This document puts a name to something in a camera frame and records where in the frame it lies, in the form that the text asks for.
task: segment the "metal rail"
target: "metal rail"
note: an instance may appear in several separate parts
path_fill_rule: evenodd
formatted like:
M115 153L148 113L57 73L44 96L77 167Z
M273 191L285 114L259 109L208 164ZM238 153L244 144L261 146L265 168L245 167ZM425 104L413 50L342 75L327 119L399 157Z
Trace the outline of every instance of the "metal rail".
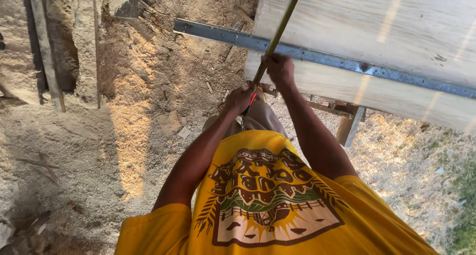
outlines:
M211 39L259 52L265 52L270 43L270 39L265 37L179 18L175 19L174 32ZM400 70L382 67L373 63L312 50L302 46L280 42L276 47L276 52L289 55L298 60L319 63L413 86L476 99L475 87L464 86L425 76L418 76Z

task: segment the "man's left hand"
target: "man's left hand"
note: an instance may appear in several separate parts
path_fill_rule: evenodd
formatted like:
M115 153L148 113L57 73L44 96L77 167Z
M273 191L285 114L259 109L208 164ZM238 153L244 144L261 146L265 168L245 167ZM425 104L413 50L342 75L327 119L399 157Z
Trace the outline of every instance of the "man's left hand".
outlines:
M230 115L237 117L246 110L255 91L256 86L253 84L251 84L247 90L244 90L243 88L233 90L225 101L223 113L229 113Z

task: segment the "hand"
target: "hand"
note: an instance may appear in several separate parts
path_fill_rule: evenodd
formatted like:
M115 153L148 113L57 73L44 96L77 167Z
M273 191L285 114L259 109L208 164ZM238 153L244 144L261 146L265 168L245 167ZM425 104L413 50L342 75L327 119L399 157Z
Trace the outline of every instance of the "hand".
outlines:
M225 101L223 113L237 117L246 110L255 91L256 86L254 86L253 83L247 90L244 90L243 88L233 90Z
M262 56L261 62L264 63L269 77L280 92L295 85L294 64L291 57L275 53L271 59Z

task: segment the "green grass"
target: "green grass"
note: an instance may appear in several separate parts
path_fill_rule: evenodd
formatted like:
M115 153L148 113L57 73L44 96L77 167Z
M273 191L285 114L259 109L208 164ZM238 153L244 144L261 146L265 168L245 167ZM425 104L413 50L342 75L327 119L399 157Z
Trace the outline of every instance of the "green grass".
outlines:
M453 246L449 254L476 254L476 154L463 164L465 173L453 184L457 185L461 200L466 199L459 225L453 230Z

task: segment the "yellow t-shirt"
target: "yellow t-shirt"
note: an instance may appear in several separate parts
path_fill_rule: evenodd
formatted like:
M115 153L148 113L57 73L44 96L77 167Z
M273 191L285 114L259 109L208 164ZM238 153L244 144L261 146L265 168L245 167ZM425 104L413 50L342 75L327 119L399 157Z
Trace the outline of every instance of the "yellow t-shirt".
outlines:
M437 254L355 176L330 180L273 131L220 143L192 211L126 219L122 254Z

